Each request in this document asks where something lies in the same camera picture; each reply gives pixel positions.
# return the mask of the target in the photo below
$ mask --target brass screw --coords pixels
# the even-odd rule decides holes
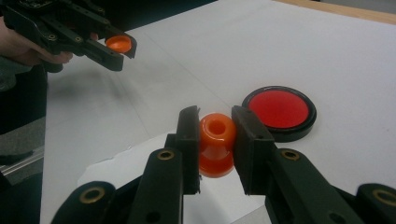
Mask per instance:
[[[291,151],[291,150],[282,150],[282,156],[288,160],[291,161],[297,161],[300,159],[300,155],[295,152],[295,151]]]
[[[49,38],[49,40],[56,40],[57,39],[56,35],[49,35],[48,38]]]
[[[175,157],[175,153],[171,150],[162,150],[157,154],[157,158],[162,161],[168,161]]]
[[[373,195],[381,203],[396,207],[396,194],[384,189],[375,189],[373,190]]]
[[[105,196],[105,189],[102,187],[92,187],[84,190],[79,195],[79,201],[82,203],[96,203]]]

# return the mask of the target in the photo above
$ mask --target orange plastic cup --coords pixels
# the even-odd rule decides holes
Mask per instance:
[[[106,46],[117,53],[125,53],[132,48],[132,41],[126,35],[115,35],[106,41]]]
[[[216,178],[230,173],[236,136],[233,121],[223,114],[209,114],[200,121],[200,134],[200,174]]]

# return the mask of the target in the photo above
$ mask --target red lid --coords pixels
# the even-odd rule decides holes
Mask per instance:
[[[317,112],[301,92],[288,87],[271,86],[252,92],[242,106],[255,112],[277,142],[290,142],[306,136]]]

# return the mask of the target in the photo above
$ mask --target white surface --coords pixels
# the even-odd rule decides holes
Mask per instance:
[[[182,108],[230,114],[250,92],[270,85],[302,91],[318,110],[307,137],[279,147],[302,151],[348,192],[369,182],[396,187],[396,26],[278,2],[227,0],[131,35],[136,57],[122,72],[76,57],[49,76],[41,223],[51,221],[86,167],[174,130]],[[238,181],[233,175],[203,181],[217,187],[205,188],[199,203],[185,203],[186,210],[213,206],[222,213],[199,210],[186,218],[233,221],[227,209],[244,206],[243,191],[227,194],[226,180]],[[213,192],[223,194],[208,196]]]

